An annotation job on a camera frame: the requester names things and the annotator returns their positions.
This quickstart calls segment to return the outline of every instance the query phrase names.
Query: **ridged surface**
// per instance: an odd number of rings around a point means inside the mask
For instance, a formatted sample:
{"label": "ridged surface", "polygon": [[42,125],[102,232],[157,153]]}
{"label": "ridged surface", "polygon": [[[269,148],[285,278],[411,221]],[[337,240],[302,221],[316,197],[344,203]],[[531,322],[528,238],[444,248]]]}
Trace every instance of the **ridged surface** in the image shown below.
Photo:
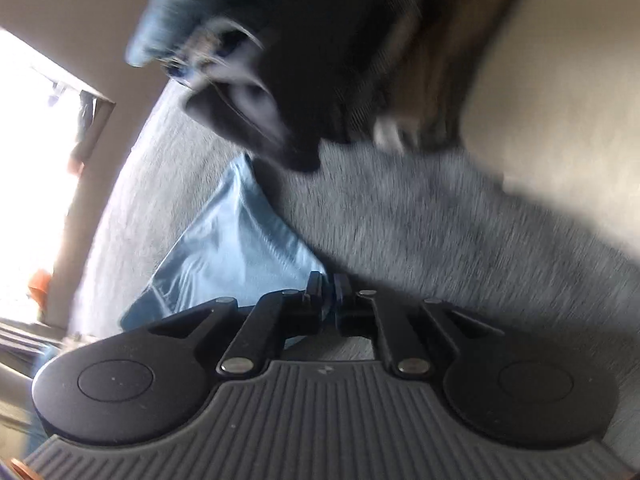
{"label": "ridged surface", "polygon": [[473,434],[428,384],[378,362],[274,362],[224,384],[190,425],[109,450],[57,437],[27,460],[46,480],[628,480],[596,442],[516,450]]}

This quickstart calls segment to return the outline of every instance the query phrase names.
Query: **cloth fold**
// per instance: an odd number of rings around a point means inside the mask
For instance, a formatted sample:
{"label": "cloth fold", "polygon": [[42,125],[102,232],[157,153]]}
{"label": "cloth fold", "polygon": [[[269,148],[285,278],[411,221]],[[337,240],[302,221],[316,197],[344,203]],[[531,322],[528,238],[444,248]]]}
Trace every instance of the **cloth fold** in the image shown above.
{"label": "cloth fold", "polygon": [[220,296],[254,305],[267,292],[304,288],[313,270],[326,274],[274,213],[243,154],[230,163],[120,326],[132,330]]}

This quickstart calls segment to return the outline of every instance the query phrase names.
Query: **beige wall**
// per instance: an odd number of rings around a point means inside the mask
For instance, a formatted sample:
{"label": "beige wall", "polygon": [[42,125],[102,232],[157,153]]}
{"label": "beige wall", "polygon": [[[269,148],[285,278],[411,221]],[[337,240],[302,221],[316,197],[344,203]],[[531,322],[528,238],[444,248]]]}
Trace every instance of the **beige wall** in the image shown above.
{"label": "beige wall", "polygon": [[84,170],[51,283],[47,322],[66,326],[95,229],[127,153],[166,79],[123,61],[146,0],[0,0],[0,27],[116,103]]}

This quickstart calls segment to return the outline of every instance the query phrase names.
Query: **gray rug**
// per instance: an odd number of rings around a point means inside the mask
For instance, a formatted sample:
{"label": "gray rug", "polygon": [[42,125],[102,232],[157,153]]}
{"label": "gray rug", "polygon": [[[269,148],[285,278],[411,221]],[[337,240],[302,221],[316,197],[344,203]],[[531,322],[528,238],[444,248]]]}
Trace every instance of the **gray rug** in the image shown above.
{"label": "gray rug", "polygon": [[[76,297],[73,326],[117,332],[120,313],[216,187],[236,149],[178,108],[169,84],[116,184]],[[436,296],[585,352],[617,377],[607,443],[640,467],[640,267],[586,229],[505,195],[463,152],[398,158],[324,146],[322,171],[256,162],[276,211],[331,270],[399,301]],[[367,358],[335,334],[290,356]]]}

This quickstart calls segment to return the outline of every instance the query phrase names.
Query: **silver screw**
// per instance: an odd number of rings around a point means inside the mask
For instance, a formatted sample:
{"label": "silver screw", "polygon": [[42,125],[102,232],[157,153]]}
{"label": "silver screw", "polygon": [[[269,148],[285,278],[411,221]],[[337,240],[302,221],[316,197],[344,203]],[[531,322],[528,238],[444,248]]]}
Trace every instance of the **silver screw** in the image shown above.
{"label": "silver screw", "polygon": [[431,363],[417,357],[409,357],[398,363],[398,370],[408,375],[424,375],[431,370]]}
{"label": "silver screw", "polygon": [[245,374],[254,368],[254,362],[246,357],[232,357],[220,365],[228,374]]}

